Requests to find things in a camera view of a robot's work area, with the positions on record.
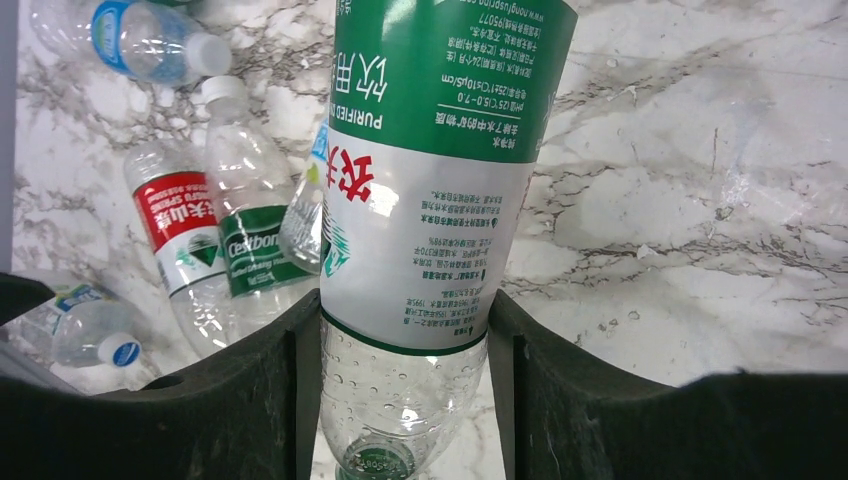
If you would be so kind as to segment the clear bottle blue label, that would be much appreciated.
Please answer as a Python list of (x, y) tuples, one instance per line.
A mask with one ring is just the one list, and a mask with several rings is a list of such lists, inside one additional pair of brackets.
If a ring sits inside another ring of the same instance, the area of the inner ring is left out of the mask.
[(232, 65), (228, 42), (167, 3), (32, 1), (29, 24), (62, 60), (142, 82), (181, 87)]

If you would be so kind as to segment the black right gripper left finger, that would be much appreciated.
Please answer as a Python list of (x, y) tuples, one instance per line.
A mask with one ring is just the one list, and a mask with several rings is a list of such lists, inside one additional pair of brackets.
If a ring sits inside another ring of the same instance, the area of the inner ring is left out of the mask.
[(5, 479), (306, 479), (320, 409), (320, 296), (137, 391), (86, 396), (1, 348)]

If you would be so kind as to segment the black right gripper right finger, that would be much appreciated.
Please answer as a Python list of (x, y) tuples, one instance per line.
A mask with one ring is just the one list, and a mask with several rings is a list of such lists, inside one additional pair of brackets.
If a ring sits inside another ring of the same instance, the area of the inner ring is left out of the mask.
[(504, 292), (488, 352), (509, 479), (847, 475), (844, 374), (716, 374), (675, 388), (584, 351)]

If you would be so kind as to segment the white Suntory oolong tea bottle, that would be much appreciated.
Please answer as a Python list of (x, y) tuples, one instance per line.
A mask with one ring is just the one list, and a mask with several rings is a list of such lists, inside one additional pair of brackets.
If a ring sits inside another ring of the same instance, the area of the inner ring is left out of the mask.
[(328, 120), (324, 119), (279, 230), (279, 243), (284, 256), (313, 275), (320, 271), (327, 156)]

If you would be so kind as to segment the green white label water bottle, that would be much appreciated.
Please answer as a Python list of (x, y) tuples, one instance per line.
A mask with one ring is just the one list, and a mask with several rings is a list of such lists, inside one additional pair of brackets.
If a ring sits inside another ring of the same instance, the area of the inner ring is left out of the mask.
[(338, 478), (416, 478), (454, 438), (577, 19), (564, 1), (338, 4), (320, 271)]

